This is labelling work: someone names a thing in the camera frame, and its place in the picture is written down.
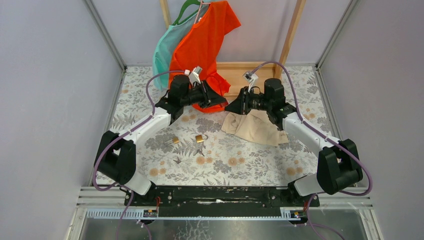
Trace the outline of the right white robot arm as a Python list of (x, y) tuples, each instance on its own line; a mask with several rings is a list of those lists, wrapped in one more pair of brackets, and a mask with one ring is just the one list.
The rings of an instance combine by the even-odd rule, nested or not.
[(363, 179), (363, 170), (357, 163), (358, 151), (349, 139), (327, 137), (298, 115), (297, 108), (286, 101), (285, 89), (277, 78), (264, 82), (263, 92), (254, 93), (247, 86), (240, 89), (237, 98), (225, 110), (247, 115), (252, 110), (266, 112), (269, 121), (280, 131), (297, 138), (316, 157), (317, 170), (312, 175), (289, 183), (287, 201), (293, 206), (301, 205), (307, 196), (317, 193), (334, 195)]

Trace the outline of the small silver keys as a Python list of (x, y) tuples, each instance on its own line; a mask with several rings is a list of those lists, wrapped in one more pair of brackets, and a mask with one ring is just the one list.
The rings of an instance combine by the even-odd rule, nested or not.
[(205, 156), (205, 154), (203, 153), (203, 149), (202, 149), (202, 148), (197, 149), (195, 153), (196, 153), (196, 154), (199, 154), (199, 155), (200, 155), (200, 156), (202, 156), (202, 157), (204, 157), (204, 156)]
[(182, 162), (182, 160), (179, 158), (179, 157), (177, 157), (176, 159), (174, 159), (173, 160), (176, 164), (180, 164), (181, 162)]

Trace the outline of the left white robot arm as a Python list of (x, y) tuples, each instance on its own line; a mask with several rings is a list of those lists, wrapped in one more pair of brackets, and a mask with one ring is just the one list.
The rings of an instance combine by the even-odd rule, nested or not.
[(173, 124), (186, 106), (209, 108), (225, 106), (227, 100), (195, 72), (175, 70), (174, 78), (166, 94), (152, 103), (152, 112), (121, 132), (105, 132), (100, 140), (93, 168), (120, 185), (136, 193), (136, 199), (144, 206), (152, 204), (155, 192), (153, 182), (137, 172), (137, 145), (152, 138), (157, 132)]

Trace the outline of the brass padlock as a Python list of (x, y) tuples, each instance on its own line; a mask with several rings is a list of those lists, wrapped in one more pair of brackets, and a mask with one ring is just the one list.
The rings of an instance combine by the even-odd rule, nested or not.
[(179, 138), (175, 136), (172, 139), (165, 141), (164, 144), (165, 145), (175, 145), (175, 144), (178, 144), (179, 142), (180, 142)]
[(195, 136), (196, 143), (203, 143), (208, 139), (209, 137), (206, 134), (200, 134)]

